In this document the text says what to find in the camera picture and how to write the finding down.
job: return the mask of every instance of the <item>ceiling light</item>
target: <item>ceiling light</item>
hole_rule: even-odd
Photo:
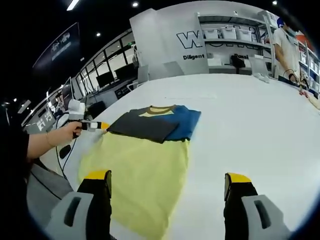
[[[72,2],[70,3],[70,5],[68,6],[68,8],[66,10],[71,11],[72,9],[75,8],[75,6],[77,5],[78,2],[79,2],[79,0],[72,0]]]

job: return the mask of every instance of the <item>computer monitor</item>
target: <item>computer monitor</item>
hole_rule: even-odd
[[[119,80],[128,80],[133,78],[138,78],[138,68],[135,68],[133,63],[125,65],[117,70],[115,74]]]
[[[114,76],[111,71],[106,72],[100,76],[96,77],[96,80],[98,81],[99,87],[102,88],[107,84],[111,84],[115,81]]]

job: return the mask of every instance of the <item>yellow shirt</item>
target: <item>yellow shirt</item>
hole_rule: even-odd
[[[161,239],[185,182],[188,146],[108,132],[82,159],[78,178],[110,169],[111,217],[147,239]]]

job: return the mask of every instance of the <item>black ceiling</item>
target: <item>black ceiling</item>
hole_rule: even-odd
[[[31,78],[31,69],[43,50],[73,23],[79,22],[81,51],[86,62],[106,43],[129,29],[129,19],[134,15],[149,8],[158,10],[189,2],[138,0],[139,7],[133,8],[133,0],[80,0],[74,10],[66,11],[67,7],[63,1],[65,0],[11,1],[13,6],[2,8],[2,12],[6,12],[9,16],[4,16],[2,22],[8,23],[4,32],[9,36],[11,46],[7,47],[10,52],[6,60],[8,67],[4,67],[7,74],[3,78],[7,81],[3,85],[2,97],[38,101],[45,97],[49,87],[61,84],[61,82],[34,82]],[[275,12],[272,0],[235,2]],[[290,3],[288,7],[293,7],[291,1],[281,2],[288,2]],[[291,11],[297,11],[301,17],[299,6]],[[97,38],[96,32],[100,32],[101,37]]]

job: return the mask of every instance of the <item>desk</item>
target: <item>desk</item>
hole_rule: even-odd
[[[113,123],[130,109],[173,104],[202,114],[168,239],[224,239],[226,172],[248,176],[257,192],[283,211],[288,228],[299,227],[320,190],[320,115],[305,97],[276,80],[267,84],[246,75],[186,75],[148,81],[96,120]],[[83,132],[65,166],[75,190],[81,157],[100,134]],[[118,239],[140,239],[114,220],[110,229]]]
[[[89,106],[91,104],[94,104],[96,102],[102,101],[104,102],[105,106],[108,108],[113,103],[115,103],[118,100],[118,97],[115,94],[115,91],[126,86],[127,84],[130,84],[133,80],[136,80],[136,77],[130,78],[130,79],[122,79],[117,80],[113,84],[108,84],[98,91],[96,91],[94,94],[89,93],[86,97],[84,97],[81,102],[85,103]]]

